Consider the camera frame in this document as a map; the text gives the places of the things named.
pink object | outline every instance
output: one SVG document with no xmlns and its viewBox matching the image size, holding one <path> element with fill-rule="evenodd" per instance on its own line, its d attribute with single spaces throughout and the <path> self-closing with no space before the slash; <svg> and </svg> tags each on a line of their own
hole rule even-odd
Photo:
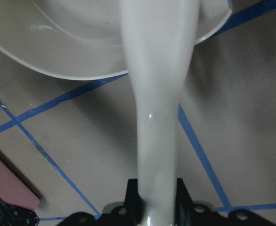
<svg viewBox="0 0 276 226">
<path fill-rule="evenodd" d="M 0 198 L 12 205 L 35 210 L 40 200 L 0 160 Z"/>
</svg>

black object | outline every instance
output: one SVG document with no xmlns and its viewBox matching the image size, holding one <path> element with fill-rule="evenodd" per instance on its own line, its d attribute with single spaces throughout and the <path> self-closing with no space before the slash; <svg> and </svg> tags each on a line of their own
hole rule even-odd
<svg viewBox="0 0 276 226">
<path fill-rule="evenodd" d="M 37 226 L 39 221 L 35 212 L 7 204 L 0 198 L 0 226 Z"/>
<path fill-rule="evenodd" d="M 137 179 L 128 180 L 124 205 L 111 214 L 95 220 L 88 213 L 75 213 L 57 226 L 136 226 L 141 221 L 144 205 L 138 195 Z M 276 226 L 248 210 L 235 210 L 228 218 L 211 211 L 206 205 L 194 204 L 182 179 L 177 179 L 175 221 L 178 226 Z"/>
</svg>

white bowl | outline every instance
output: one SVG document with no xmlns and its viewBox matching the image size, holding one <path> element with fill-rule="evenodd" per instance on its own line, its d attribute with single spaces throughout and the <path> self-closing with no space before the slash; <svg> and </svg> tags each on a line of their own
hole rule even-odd
<svg viewBox="0 0 276 226">
<path fill-rule="evenodd" d="M 230 17 L 228 0 L 201 0 L 196 44 Z M 0 50 L 43 74 L 94 80 L 126 73 L 118 0 L 0 0 Z"/>
</svg>

pink block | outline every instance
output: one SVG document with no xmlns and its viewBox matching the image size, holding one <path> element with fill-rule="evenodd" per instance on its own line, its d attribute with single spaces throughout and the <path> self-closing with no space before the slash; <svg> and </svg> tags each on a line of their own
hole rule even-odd
<svg viewBox="0 0 276 226">
<path fill-rule="evenodd" d="M 0 198 L 12 205 L 35 210 L 40 200 L 0 160 Z"/>
</svg>

white spoon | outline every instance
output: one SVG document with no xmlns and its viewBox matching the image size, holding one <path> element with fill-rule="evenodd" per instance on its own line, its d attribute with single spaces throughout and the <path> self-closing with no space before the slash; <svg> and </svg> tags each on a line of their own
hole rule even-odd
<svg viewBox="0 0 276 226">
<path fill-rule="evenodd" d="M 137 106 L 141 225 L 174 225 L 176 127 L 199 0 L 120 0 L 122 41 Z"/>
</svg>

